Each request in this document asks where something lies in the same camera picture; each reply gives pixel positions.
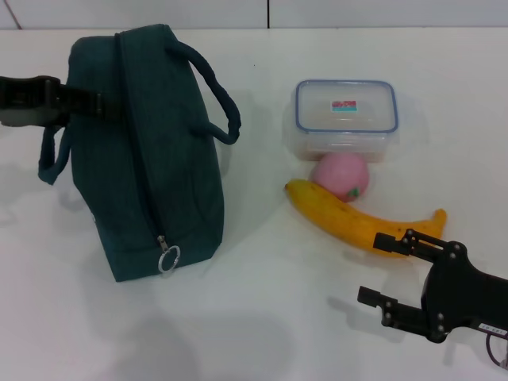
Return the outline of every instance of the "plastic container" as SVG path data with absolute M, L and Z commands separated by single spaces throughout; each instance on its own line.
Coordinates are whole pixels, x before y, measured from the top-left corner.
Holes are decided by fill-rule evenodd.
M 398 130 L 393 87 L 382 81 L 310 79 L 295 94 L 298 150 L 358 152 L 379 160 Z

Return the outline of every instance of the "yellow banana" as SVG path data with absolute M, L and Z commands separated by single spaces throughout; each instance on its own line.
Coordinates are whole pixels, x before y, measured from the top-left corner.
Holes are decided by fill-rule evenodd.
M 356 210 L 325 188 L 306 180 L 291 180 L 286 185 L 286 191 L 296 209 L 314 224 L 348 244 L 381 256 L 402 257 L 373 248 L 377 233 L 390 234 L 400 240 L 407 229 L 414 229 L 441 238 L 446 223 L 447 216 L 443 209 L 436 210 L 431 220 L 385 221 Z

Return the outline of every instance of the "white wall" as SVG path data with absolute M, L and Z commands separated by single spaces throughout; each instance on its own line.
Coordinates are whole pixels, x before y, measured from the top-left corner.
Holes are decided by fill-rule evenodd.
M 508 26 L 508 0 L 270 0 L 272 28 Z
M 0 2 L 0 29 L 16 29 L 16 25 L 3 2 Z
M 266 28 L 266 0 L 10 0 L 24 29 Z

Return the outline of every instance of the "white table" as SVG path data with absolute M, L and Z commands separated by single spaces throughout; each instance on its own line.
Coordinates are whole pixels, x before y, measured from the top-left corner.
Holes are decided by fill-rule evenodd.
M 67 76 L 79 37 L 0 32 L 0 75 Z M 341 243 L 301 217 L 284 183 L 313 164 L 283 146 L 283 115 L 308 78 L 381 79 L 399 143 L 358 207 L 385 218 L 449 214 L 445 239 L 508 277 L 508 29 L 177 31 L 210 62 L 243 126 L 220 148 L 224 244 L 211 261 L 115 283 L 68 168 L 37 178 L 42 129 L 0 129 L 0 377 L 51 381 L 505 379 L 485 335 L 436 345 L 381 326 L 359 286 L 414 306 L 429 265 Z M 225 117 L 202 87 L 212 121 Z M 495 342 L 495 354 L 504 354 Z

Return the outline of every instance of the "metal ring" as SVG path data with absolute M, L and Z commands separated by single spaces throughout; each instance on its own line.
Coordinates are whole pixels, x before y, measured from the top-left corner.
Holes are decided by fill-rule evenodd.
M 176 250 L 175 261 L 173 262 L 173 265 L 170 268 L 168 268 L 167 270 L 164 270 L 162 268 L 162 263 L 164 262 L 164 258 L 166 258 L 166 255 L 169 254 L 171 252 L 171 250 L 173 250 L 173 249 Z M 165 274 L 166 272 L 175 270 L 176 264 L 178 263 L 179 259 L 180 259 L 180 247 L 179 246 L 171 246 L 170 248 L 167 248 L 166 250 L 163 251 L 162 255 L 159 258 L 159 271 L 161 273 Z

